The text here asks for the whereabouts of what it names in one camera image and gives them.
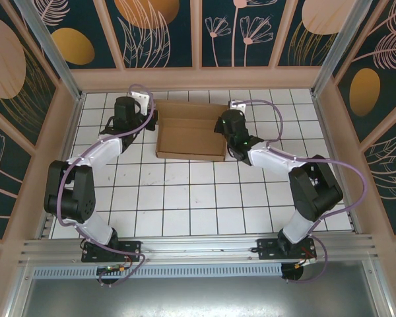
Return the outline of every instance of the enclosure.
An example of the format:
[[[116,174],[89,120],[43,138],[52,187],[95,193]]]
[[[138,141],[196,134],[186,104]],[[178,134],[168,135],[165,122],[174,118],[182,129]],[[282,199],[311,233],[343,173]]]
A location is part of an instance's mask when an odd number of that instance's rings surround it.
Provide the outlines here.
[[[250,251],[295,210],[287,175],[229,154],[157,158],[157,125],[94,174],[96,212],[122,240],[141,241],[148,259],[120,291],[100,289],[79,234],[45,213],[44,191],[50,163],[94,143],[134,83],[157,100],[272,102],[284,125],[273,147],[359,169],[364,201],[315,230],[326,275],[282,284],[281,261]],[[245,116],[252,135],[280,132],[262,102]],[[338,210],[362,184],[332,168],[344,191]],[[243,303],[233,285],[247,290]],[[86,302],[71,301],[86,290]],[[124,294],[131,304],[109,314],[396,316],[396,0],[0,0],[0,316],[102,316],[101,306],[80,307],[102,296],[105,310]],[[141,310],[145,296],[159,300]]]

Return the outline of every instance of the cardboard box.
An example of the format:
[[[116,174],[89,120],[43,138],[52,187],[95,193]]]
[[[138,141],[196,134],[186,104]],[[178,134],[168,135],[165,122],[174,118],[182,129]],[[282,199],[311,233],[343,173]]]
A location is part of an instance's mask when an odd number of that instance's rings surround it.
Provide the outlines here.
[[[158,158],[224,161],[226,140],[214,128],[228,106],[156,100],[156,107]]]

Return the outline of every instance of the black mounting plate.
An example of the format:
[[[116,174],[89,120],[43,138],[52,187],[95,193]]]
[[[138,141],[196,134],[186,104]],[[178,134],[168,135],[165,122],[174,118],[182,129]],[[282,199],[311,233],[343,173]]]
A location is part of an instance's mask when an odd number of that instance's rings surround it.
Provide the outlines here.
[[[317,257],[314,240],[309,237],[295,244],[288,255],[284,254],[277,246],[277,238],[258,239],[257,247],[253,248],[252,252],[258,253],[260,260],[297,260],[308,256],[304,249],[312,254],[313,257]]]
[[[119,241],[117,250],[140,253],[141,241]],[[139,256],[129,256],[132,262],[139,262]],[[125,263],[126,259],[123,254],[113,253],[96,246],[95,244],[85,242],[82,249],[83,263],[99,263],[99,262],[121,262]]]

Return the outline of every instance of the white tile floor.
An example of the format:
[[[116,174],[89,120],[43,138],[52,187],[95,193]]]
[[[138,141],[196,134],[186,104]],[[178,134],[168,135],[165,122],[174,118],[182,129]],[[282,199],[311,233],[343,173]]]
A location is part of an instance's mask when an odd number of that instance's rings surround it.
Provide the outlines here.
[[[117,97],[88,94],[73,155],[95,142]],[[279,149],[302,156],[328,157],[320,124],[306,89],[196,90],[155,92],[157,99],[227,104],[230,99],[273,101],[284,118]],[[247,106],[250,134],[274,139],[279,123],[273,109]],[[294,212],[288,176],[250,167],[227,156],[226,162],[164,160],[155,156],[157,131],[145,131],[128,150],[95,173],[96,210],[120,237],[188,236],[278,232]],[[352,230],[347,214],[323,221],[316,230]],[[76,238],[72,228],[55,223],[52,238]]]

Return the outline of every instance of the white arm segment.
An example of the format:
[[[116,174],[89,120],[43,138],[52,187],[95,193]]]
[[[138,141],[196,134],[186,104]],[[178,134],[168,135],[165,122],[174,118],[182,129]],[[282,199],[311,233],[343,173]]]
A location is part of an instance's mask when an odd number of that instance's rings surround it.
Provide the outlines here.
[[[101,135],[99,141],[109,135]],[[92,171],[96,172],[104,167],[115,157],[122,153],[122,143],[120,138],[111,139],[102,142],[91,153],[87,154],[77,165],[88,165],[92,167]],[[79,155],[70,158],[67,162],[71,164],[79,158]],[[78,223],[74,220],[64,219],[64,223],[75,223],[77,228],[91,237],[95,241],[107,245],[112,237],[113,229],[107,225],[97,212],[93,212],[91,217],[84,223]]]
[[[289,153],[278,149],[276,149],[276,152],[290,156]],[[294,167],[305,164],[305,162],[290,160],[271,152],[269,147],[266,146],[266,142],[260,142],[254,145],[251,150],[248,151],[248,157],[253,166],[268,168],[280,175],[288,174]],[[295,209],[291,220],[289,220],[288,224],[283,228],[283,233],[291,243],[295,244],[307,236],[313,224],[312,221],[305,219],[301,216],[299,211]]]
[[[274,152],[271,152],[270,147],[266,146],[266,142],[255,144],[251,150],[248,151],[249,161],[253,166],[268,168],[276,174],[284,175],[289,173],[294,167],[304,165],[304,162],[296,162],[288,158],[282,157]],[[283,153],[290,156],[289,153],[276,149],[276,152]]]

